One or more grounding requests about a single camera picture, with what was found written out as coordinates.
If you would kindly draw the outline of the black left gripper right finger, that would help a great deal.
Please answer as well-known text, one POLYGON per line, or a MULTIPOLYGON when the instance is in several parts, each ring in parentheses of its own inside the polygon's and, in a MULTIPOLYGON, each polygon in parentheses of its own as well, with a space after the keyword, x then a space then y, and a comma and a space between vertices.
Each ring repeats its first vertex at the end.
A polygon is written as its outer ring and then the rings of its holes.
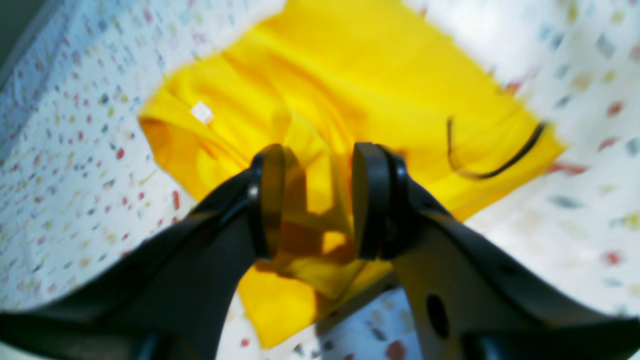
POLYGON ((629 360, 638 317, 610 316, 555 289, 457 221, 386 146, 355 143, 358 256, 389 262, 425 360, 629 360))

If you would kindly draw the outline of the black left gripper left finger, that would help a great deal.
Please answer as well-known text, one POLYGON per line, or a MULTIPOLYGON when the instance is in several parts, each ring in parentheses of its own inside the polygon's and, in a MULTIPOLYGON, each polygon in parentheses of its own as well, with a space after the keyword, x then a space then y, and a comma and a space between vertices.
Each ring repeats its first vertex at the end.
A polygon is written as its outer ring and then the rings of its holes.
POLYGON ((1 342, 52 360, 213 360, 242 276, 281 239, 285 150, 250 167, 94 280, 1 315, 1 342))

